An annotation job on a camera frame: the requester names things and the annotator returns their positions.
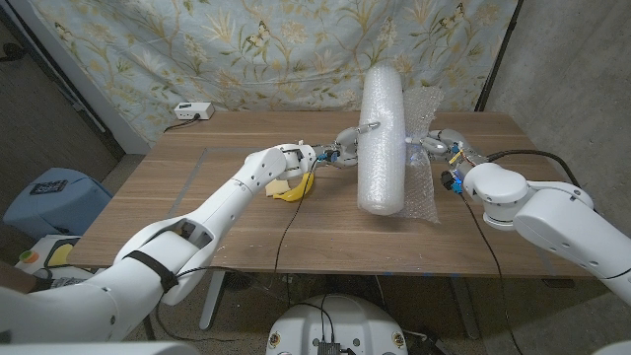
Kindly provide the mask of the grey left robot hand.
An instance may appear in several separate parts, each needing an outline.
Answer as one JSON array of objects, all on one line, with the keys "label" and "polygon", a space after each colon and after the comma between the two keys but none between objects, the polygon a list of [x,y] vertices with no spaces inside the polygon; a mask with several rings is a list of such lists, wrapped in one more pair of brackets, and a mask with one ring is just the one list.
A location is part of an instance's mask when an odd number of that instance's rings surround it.
[{"label": "grey left robot hand", "polygon": [[358,138],[360,135],[380,127],[378,121],[348,127],[342,130],[335,140],[323,148],[321,160],[336,168],[354,167],[358,163]]}]

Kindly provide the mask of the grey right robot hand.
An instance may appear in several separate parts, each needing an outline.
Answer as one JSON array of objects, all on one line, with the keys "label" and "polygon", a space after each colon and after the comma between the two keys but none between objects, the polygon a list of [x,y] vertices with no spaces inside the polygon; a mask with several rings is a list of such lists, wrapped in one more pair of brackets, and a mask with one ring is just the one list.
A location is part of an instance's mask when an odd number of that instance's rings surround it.
[{"label": "grey right robot hand", "polygon": [[488,163],[486,156],[479,154],[462,134],[452,129],[431,130],[424,136],[414,134],[405,138],[409,147],[420,148],[430,162],[449,165],[466,174],[477,165]]}]

